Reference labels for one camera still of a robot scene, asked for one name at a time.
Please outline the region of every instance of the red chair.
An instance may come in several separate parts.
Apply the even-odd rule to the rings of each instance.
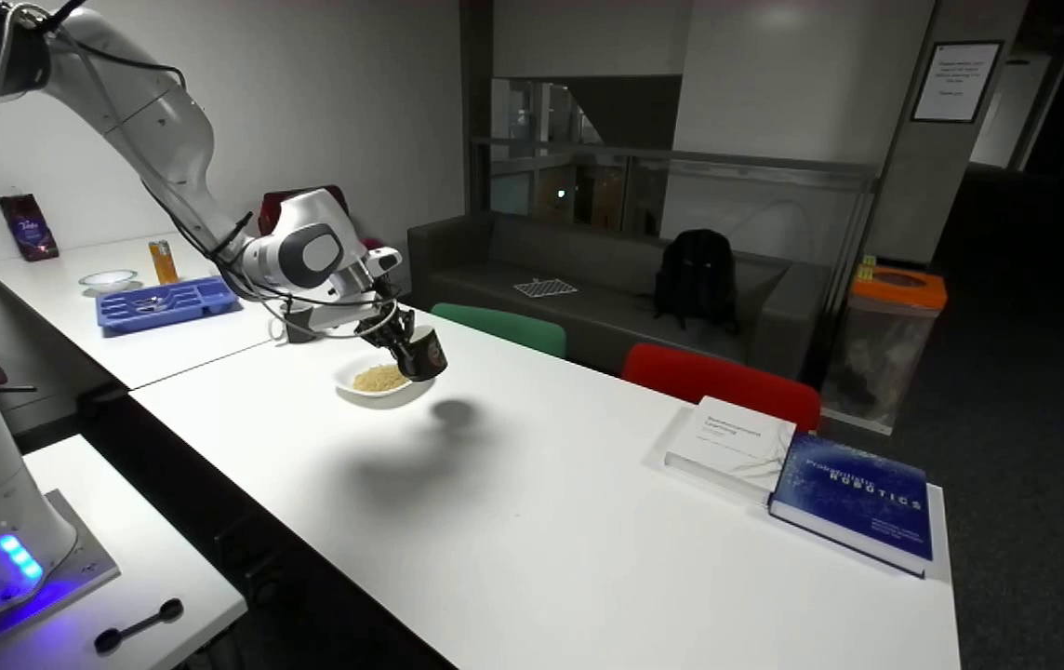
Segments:
[[[698,401],[701,395],[725,399],[771,419],[786,419],[798,431],[819,431],[822,424],[819,390],[720,357],[634,343],[619,363],[619,379],[685,401]]]

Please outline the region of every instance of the book cover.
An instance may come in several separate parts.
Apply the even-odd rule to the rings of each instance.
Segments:
[[[797,424],[746,407],[701,399],[664,446],[664,465],[767,498]]]
[[[822,435],[797,435],[767,509],[907,573],[934,561],[925,472]]]

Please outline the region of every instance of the blue light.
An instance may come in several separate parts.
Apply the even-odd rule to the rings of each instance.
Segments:
[[[23,550],[23,543],[16,538],[0,538],[0,550]]]

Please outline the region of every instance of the robotic arm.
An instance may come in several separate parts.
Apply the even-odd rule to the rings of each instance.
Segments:
[[[416,327],[414,313],[388,296],[396,255],[363,250],[329,193],[313,192],[283,203],[278,224],[265,239],[210,203],[205,187],[210,122],[175,68],[144,56],[96,10],[76,8],[76,0],[56,14],[0,3],[0,94],[23,90],[53,94],[109,137],[180,239],[242,300],[286,300],[309,308],[309,331],[355,324],[355,337],[388,345],[414,379],[446,370],[436,337]]]
[[[355,324],[414,379],[446,370],[438,339],[388,296],[394,250],[363,250],[324,192],[283,203],[270,236],[228,215],[207,187],[210,126],[175,68],[147,61],[71,0],[56,14],[0,0],[0,97],[45,90],[102,133],[238,296],[309,308],[309,327]],[[0,419],[0,613],[39,591],[74,528],[45,503]]]

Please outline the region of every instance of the white table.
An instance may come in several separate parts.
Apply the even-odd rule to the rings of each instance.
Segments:
[[[0,637],[0,668],[178,668],[244,613],[244,601],[228,579],[219,579],[86,441],[45,446],[30,453],[27,465],[39,493],[63,493],[113,558],[117,579],[45,623]],[[92,651],[96,633],[142,623],[161,612],[163,601],[180,601],[184,613],[121,641],[112,656]]]
[[[175,327],[102,339],[92,316],[92,300],[80,296],[80,277],[133,267],[144,286],[154,282],[147,242],[167,239],[180,278],[216,277],[175,231],[147,239],[121,239],[102,246],[76,246],[56,261],[27,264],[19,255],[0,256],[0,286],[65,337],[86,357],[109,370],[121,386],[147,386],[184,370],[230,357],[269,343],[270,316],[242,302],[238,313],[189,321]]]
[[[648,470],[672,399],[431,324],[451,373],[396,410],[333,395],[363,343],[261,345],[133,399],[452,668],[959,668],[948,573]]]

